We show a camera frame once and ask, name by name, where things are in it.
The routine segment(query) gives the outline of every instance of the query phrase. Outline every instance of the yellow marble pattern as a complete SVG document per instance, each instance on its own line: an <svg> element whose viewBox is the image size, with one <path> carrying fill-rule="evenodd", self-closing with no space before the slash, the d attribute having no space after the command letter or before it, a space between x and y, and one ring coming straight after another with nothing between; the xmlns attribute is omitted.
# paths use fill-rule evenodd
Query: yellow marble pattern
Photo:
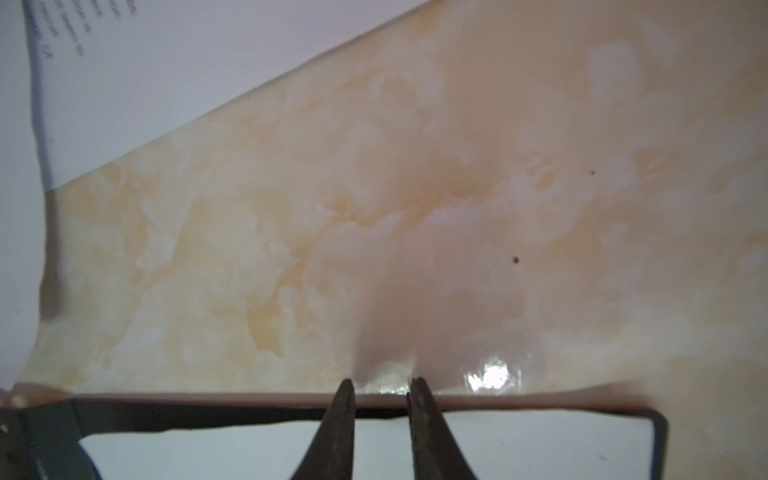
<svg viewBox="0 0 768 480"><path fill-rule="evenodd" d="M767 155L765 2L438 1L52 194L22 380L463 391L496 358L636 381L667 478L765 478Z"/></svg>

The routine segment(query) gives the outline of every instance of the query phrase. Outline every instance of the marble surface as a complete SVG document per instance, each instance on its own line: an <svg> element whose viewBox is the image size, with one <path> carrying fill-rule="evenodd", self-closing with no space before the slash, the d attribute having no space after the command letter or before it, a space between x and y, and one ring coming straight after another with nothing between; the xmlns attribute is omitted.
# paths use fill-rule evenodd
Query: marble surface
<svg viewBox="0 0 768 480"><path fill-rule="evenodd" d="M437 1L50 195L22 381L630 380L765 478L767 155L765 2Z"/></svg>

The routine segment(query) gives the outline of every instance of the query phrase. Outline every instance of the white paper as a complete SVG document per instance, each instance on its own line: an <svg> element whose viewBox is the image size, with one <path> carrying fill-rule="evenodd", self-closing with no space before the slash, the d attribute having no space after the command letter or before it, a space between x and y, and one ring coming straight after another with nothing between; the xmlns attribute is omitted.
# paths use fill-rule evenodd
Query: white paper
<svg viewBox="0 0 768 480"><path fill-rule="evenodd" d="M35 344L45 202L32 130L31 69L20 0L0 2L0 389Z"/></svg>
<svg viewBox="0 0 768 480"><path fill-rule="evenodd" d="M426 0L29 0L56 188Z"/></svg>
<svg viewBox="0 0 768 480"><path fill-rule="evenodd" d="M650 478L648 419L565 410L445 414L478 478ZM290 478L318 422L91 435L80 445L104 480ZM407 418L357 420L355 478L413 478Z"/></svg>

